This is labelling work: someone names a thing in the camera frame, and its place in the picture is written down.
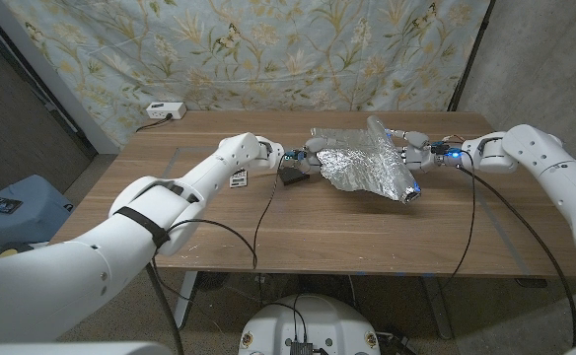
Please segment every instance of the grey wall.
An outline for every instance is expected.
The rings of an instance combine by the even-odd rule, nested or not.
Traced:
[[[576,158],[576,1],[497,0],[458,110],[533,125]]]
[[[0,55],[0,190],[37,174],[65,191],[90,163]]]
[[[74,94],[67,88],[66,84],[55,72],[55,69],[32,43],[28,34],[23,30],[3,1],[0,1],[0,26],[30,62],[44,84],[56,96],[76,123],[80,125],[80,128],[82,128],[98,153],[118,154],[119,148],[104,134]]]

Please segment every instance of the sticker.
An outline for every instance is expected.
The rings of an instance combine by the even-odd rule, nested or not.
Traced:
[[[229,187],[242,187],[247,185],[247,171],[240,169],[229,177]]]
[[[11,214],[23,204],[22,201],[0,197],[0,213]]]

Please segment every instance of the black strap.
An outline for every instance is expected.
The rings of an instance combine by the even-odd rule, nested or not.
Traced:
[[[141,227],[145,228],[152,234],[152,242],[154,242],[157,249],[160,248],[163,243],[170,240],[170,236],[168,232],[159,227],[156,223],[152,222],[152,220],[141,213],[133,210],[130,207],[121,207],[119,208],[114,214],[120,214],[122,216],[126,216],[131,220],[137,222]]]

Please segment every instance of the power strip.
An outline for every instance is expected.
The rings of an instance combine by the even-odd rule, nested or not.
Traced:
[[[154,119],[163,119],[168,113],[172,119],[181,119],[187,112],[184,103],[151,103],[147,108],[148,116]]]

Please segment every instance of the crumpled aluminum foil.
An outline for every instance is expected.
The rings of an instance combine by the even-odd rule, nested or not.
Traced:
[[[377,117],[367,118],[367,130],[313,128],[312,135],[328,142],[317,158],[321,174],[336,188],[363,189],[402,203],[419,196],[415,178]]]

